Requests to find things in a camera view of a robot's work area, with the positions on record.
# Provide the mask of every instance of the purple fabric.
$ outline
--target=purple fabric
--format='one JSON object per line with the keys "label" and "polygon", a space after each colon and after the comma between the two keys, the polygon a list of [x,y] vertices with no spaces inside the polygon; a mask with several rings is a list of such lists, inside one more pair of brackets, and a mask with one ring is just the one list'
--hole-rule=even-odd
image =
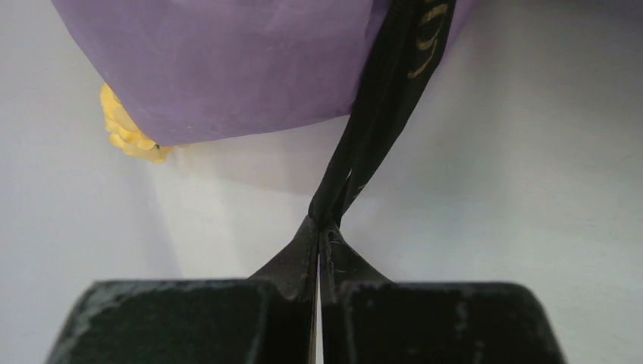
{"label": "purple fabric", "polygon": [[53,3],[137,126],[172,146],[347,114],[389,1]]}

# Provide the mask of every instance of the black strap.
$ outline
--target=black strap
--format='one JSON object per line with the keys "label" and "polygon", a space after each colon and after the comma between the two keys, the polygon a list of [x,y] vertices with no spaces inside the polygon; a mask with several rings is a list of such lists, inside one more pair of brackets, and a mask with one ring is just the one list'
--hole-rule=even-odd
{"label": "black strap", "polygon": [[346,129],[309,207],[340,223],[417,105],[446,47],[455,0],[393,0],[366,62]]}

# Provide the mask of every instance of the yellow flower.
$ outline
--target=yellow flower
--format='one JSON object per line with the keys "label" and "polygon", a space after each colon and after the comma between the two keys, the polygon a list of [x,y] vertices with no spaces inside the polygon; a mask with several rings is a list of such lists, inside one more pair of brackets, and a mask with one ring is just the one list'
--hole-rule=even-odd
{"label": "yellow flower", "polygon": [[171,146],[159,146],[145,135],[130,118],[121,101],[109,86],[104,84],[100,93],[105,129],[111,134],[109,141],[123,149],[126,155],[162,163],[172,151]]}

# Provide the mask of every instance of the purple cloth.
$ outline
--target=purple cloth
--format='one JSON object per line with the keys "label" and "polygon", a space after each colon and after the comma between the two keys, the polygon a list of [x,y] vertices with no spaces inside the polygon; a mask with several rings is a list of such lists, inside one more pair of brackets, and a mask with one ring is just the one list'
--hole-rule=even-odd
{"label": "purple cloth", "polygon": [[[456,3],[449,43],[474,1]],[[136,125],[163,146],[349,113],[389,2],[53,0]]]}

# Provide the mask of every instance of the purple paper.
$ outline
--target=purple paper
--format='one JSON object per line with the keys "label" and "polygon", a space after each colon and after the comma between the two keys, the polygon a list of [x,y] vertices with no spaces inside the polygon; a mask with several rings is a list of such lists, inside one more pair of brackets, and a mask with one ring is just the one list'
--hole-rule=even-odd
{"label": "purple paper", "polygon": [[[345,115],[390,0],[53,0],[163,146]],[[448,42],[474,0],[458,0]]]}

